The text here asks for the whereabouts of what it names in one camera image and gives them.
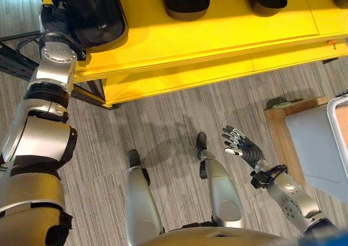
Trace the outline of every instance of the robot leg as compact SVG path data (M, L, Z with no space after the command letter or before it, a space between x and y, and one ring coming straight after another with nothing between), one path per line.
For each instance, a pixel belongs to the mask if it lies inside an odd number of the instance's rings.
M129 246L141 245L164 233L164 228L153 200L147 170L141 168L139 154L127 154L126 230Z
M205 133L197 137L197 154L201 161L200 177L209 182L213 222L217 226L244 228L244 210L238 191L222 164L207 151Z

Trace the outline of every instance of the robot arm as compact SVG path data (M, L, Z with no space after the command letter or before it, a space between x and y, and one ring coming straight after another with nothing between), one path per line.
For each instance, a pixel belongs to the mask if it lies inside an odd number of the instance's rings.
M77 141L66 123L77 55L66 43L45 41L41 60L3 142L0 245L63 245L71 229L57 169Z
M243 158L255 171L251 184L255 188L266 188L268 194L278 203L286 218L295 227L307 234L317 227L334 227L318 207L316 201L307 195L300 185L287 174L285 165L272 167L265 160L261 149L241 131L230 126L223 128L225 152Z

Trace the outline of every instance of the black glove hand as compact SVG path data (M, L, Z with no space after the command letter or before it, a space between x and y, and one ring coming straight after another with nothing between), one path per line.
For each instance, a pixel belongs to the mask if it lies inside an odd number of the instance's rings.
M261 149L247 138L241 131L227 125L222 129L222 137L226 138L225 153L237 155L243 158L253 169L258 161L264 159Z

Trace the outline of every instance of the yellow shelf panel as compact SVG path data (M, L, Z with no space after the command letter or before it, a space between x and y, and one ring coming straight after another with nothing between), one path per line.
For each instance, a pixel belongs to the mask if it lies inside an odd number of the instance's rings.
M345 40L341 39L337 41L335 46L328 45L327 42L293 46L253 53L251 59L256 71L265 71L347 54L347 45Z
M347 55L345 40L337 41L335 48L326 42L311 43L251 56L117 75L103 80L103 87L107 105L110 105L344 55Z
M117 75L103 80L103 87L107 104L113 104L214 83L233 75L241 77L253 70L250 56L242 55L146 73Z
M121 0L128 25L128 41L104 52L90 52L79 62L76 81L138 69L189 64L233 55L234 48L248 50L271 42L298 41L318 34L307 0L288 0L288 6L272 17L259 17L248 0L210 0L199 20L176 21L165 12L162 0Z
M319 34L347 33L348 10L340 9L334 0L307 0Z

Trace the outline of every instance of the floor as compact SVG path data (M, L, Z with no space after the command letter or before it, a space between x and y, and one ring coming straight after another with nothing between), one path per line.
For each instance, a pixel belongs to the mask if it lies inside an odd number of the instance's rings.
M24 54L33 57L30 48ZM78 130L78 143L73 159L60 170L66 211L74 216L66 245L126 245L125 154L133 148L150 174L166 231L210 220L208 186L199 179L195 156L195 137L200 131L207 133L208 148L236 183L246 227L283 237L299 236L267 192L251 186L251 168L223 153L221 128L226 124L238 127L276 164L263 113L267 101L279 96L288 100L334 97L348 89L347 68L348 58L326 65L315 62L136 100L114 111L72 99L69 123ZM2 140L27 82L0 73L0 86ZM348 205L315 188L303 189L334 224L348 226Z

